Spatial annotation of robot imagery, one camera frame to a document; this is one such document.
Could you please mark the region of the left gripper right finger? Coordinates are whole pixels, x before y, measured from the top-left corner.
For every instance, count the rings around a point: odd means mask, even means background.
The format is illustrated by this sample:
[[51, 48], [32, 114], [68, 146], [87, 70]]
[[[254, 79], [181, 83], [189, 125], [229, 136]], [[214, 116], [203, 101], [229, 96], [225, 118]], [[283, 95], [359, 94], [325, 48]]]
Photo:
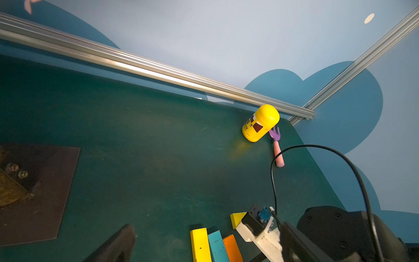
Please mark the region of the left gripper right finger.
[[333, 260], [317, 245], [291, 224], [280, 226], [279, 242], [285, 262], [332, 262]]

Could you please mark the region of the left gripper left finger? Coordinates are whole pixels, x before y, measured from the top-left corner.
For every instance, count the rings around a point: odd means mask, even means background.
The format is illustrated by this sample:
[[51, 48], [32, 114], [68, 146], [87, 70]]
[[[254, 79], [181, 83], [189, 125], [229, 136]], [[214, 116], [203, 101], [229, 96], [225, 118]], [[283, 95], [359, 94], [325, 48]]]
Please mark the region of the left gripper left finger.
[[91, 253], [84, 262], [129, 262], [135, 241], [134, 227], [126, 224]]

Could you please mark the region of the orange block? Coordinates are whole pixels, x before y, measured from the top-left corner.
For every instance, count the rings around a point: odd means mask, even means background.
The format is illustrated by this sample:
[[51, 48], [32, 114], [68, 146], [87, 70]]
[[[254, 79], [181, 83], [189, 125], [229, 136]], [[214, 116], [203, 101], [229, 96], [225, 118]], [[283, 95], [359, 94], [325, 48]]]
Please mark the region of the orange block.
[[225, 237], [223, 239], [223, 243], [229, 258], [229, 262], [244, 262], [234, 235]]

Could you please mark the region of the short yellow block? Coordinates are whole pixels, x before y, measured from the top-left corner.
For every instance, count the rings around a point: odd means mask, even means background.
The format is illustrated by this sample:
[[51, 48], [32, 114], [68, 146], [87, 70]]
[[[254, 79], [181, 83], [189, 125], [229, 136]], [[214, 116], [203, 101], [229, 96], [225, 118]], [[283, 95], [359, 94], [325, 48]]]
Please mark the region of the short yellow block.
[[246, 215], [246, 212], [240, 212], [240, 213], [233, 213], [230, 215], [231, 225], [233, 229], [236, 229], [237, 226], [241, 223], [241, 220]]

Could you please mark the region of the teal block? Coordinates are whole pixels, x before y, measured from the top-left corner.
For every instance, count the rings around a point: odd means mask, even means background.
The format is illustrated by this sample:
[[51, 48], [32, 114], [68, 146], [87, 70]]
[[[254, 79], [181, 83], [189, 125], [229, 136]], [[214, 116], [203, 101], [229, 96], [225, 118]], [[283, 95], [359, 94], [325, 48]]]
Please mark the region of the teal block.
[[219, 230], [208, 235], [212, 262], [230, 262]]

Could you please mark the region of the long yellow block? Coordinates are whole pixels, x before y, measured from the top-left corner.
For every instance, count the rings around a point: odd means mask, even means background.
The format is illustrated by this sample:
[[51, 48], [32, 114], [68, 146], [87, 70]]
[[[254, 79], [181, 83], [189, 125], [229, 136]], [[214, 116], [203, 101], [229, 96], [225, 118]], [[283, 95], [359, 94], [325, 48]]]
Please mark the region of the long yellow block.
[[190, 231], [194, 262], [211, 262], [211, 251], [206, 228]]

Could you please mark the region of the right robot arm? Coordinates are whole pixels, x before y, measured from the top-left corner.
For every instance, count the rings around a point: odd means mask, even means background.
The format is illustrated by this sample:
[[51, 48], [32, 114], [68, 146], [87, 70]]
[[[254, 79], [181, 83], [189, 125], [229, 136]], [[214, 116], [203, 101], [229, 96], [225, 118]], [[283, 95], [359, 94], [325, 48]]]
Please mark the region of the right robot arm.
[[[378, 217], [374, 222], [386, 262], [417, 262], [419, 245], [405, 243]], [[297, 229], [335, 261], [342, 262], [357, 253], [364, 262], [376, 259], [367, 213], [347, 212], [334, 206], [308, 208]]]

